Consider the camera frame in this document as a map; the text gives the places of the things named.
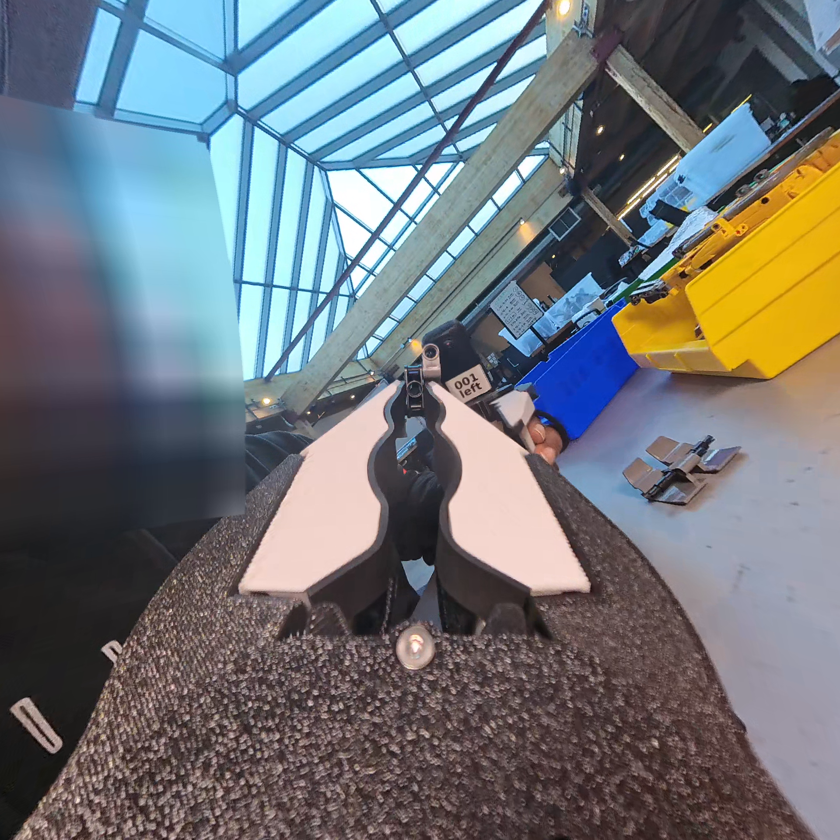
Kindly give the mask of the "person's left forearm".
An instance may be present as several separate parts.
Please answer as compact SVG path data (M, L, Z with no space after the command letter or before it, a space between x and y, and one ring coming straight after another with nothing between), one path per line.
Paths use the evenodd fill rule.
M245 493L249 494L291 455L299 455L313 442L299 433L276 430L245 436Z

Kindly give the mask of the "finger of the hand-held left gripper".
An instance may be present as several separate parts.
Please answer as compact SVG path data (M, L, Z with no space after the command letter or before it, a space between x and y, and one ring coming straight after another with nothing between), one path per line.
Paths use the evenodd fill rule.
M528 392L507 392L490 402L490 408L500 420L504 434L516 440L530 454L535 453L529 423L536 416L532 397Z

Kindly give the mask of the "small notice board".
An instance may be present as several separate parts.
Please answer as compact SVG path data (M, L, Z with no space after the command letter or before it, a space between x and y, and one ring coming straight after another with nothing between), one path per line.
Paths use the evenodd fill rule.
M543 310L538 303L535 303L515 280L499 289L498 294L490 301L490 310L515 340L530 332L543 316Z

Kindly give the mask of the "person's left hand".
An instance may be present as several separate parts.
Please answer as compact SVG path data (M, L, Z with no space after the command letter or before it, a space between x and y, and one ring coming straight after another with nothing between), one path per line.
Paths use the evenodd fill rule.
M545 422L533 416L527 425L533 452L549 466L555 467L557 458L568 447L570 439L565 428L558 423Z

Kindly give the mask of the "blue plastic bin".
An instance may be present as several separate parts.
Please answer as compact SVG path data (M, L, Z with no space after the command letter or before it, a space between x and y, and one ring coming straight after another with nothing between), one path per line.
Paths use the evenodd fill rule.
M570 439L580 438L638 370L613 325L620 301L576 332L520 380L532 385L535 406L558 420Z

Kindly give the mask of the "white storage boxes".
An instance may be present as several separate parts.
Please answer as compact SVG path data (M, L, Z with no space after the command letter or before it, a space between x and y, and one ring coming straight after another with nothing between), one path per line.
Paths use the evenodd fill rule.
M653 210L658 201L693 212L719 194L770 146L750 101L745 101L679 161L673 174L640 206L639 213L655 226Z

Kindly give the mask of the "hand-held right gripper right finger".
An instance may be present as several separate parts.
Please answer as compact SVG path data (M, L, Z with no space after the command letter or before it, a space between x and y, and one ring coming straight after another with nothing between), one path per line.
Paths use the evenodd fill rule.
M429 428L443 489L435 576L445 634L532 634L538 604L590 595L590 576L550 492L559 475L502 428L431 386Z

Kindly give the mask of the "deep yellow plastic bin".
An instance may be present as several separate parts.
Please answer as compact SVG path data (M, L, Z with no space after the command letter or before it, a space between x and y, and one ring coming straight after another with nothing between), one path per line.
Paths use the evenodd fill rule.
M770 380L838 335L838 166L683 291L615 315L639 367Z

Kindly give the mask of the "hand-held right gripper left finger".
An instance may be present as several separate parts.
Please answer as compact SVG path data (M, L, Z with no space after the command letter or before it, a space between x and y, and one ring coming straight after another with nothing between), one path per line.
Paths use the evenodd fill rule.
M389 496L405 408L404 386L391 383L303 450L239 581L241 596L310 613L332 605L355 634L385 633L400 565Z

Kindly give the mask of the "silver panel toy piece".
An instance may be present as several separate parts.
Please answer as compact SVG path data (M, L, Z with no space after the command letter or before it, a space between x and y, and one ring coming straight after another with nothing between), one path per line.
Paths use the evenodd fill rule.
M709 476L723 471L742 450L740 446L719 448L714 442L701 458L692 452L696 444L659 436L646 448L659 467L636 458L623 476L646 501L684 507L704 490Z

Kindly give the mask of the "yellow tracked toy robot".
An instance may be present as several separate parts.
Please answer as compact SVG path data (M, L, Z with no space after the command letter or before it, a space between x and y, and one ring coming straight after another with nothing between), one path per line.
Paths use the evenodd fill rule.
M675 249L675 264L628 298L632 306L654 303L683 291L703 271L751 236L835 168L839 132L827 130L771 171L738 191L737 200Z

